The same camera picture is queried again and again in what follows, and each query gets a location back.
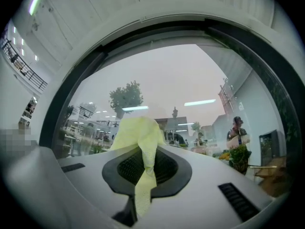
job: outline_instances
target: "potted plant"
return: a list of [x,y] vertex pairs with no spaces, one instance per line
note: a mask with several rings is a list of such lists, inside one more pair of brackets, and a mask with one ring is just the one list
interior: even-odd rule
[[248,168],[248,160],[251,151],[247,149],[245,144],[230,149],[229,165],[243,175],[246,174]]

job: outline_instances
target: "black slot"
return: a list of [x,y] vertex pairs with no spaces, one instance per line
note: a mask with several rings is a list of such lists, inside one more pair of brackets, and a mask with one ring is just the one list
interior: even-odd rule
[[70,165],[70,166],[63,166],[63,167],[61,167],[61,169],[64,173],[66,173],[66,172],[77,170],[77,169],[80,169],[83,167],[85,167],[85,165],[83,165],[81,163],[77,163],[77,164]]
[[259,210],[232,183],[218,187],[243,222],[258,214]]

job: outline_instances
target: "person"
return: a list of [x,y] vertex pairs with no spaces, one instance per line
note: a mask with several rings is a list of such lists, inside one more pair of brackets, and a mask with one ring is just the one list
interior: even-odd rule
[[233,118],[233,127],[227,134],[227,148],[230,149],[250,142],[246,130],[242,128],[243,123],[241,117],[236,116]]

